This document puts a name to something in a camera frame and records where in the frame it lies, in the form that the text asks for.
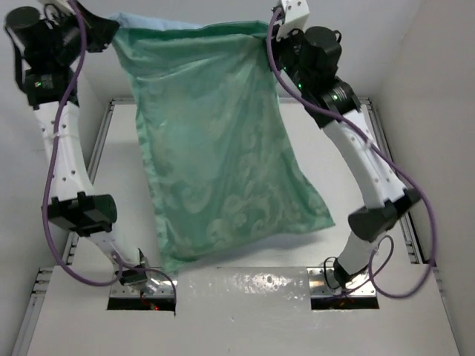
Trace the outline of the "blue and green pillowcase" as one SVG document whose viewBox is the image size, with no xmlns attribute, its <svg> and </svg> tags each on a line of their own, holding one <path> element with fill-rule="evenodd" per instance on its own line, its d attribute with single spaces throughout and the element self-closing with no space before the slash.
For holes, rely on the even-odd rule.
<svg viewBox="0 0 475 356">
<path fill-rule="evenodd" d="M 265 23 L 117 21 L 164 271 L 333 226 L 286 132 Z"/>
</svg>

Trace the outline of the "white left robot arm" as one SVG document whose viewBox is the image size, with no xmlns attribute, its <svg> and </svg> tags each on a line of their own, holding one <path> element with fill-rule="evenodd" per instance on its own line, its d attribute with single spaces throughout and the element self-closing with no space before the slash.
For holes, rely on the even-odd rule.
<svg viewBox="0 0 475 356">
<path fill-rule="evenodd" d="M 4 19 L 16 84 L 33 109 L 49 162 L 44 229 L 55 225 L 89 239 L 115 266 L 117 283 L 144 291 L 145 256 L 120 231 L 114 198 L 95 192 L 79 138 L 77 83 L 85 56 L 106 50 L 118 30 L 118 22 L 78 1 L 17 7 Z"/>
</svg>

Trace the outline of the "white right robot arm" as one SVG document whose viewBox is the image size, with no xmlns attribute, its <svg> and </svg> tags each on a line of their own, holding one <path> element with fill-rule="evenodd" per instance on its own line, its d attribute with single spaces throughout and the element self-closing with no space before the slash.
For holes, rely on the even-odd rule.
<svg viewBox="0 0 475 356">
<path fill-rule="evenodd" d="M 377 154 L 361 103 L 351 86 L 337 77 L 341 34 L 326 27 L 291 30 L 284 39 L 266 42 L 271 68 L 283 71 L 297 87 L 294 97 L 337 147 L 364 201 L 348 217 L 350 235 L 333 263 L 333 275 L 344 288 L 366 271 L 370 253 L 383 233 L 420 199 Z"/>
</svg>

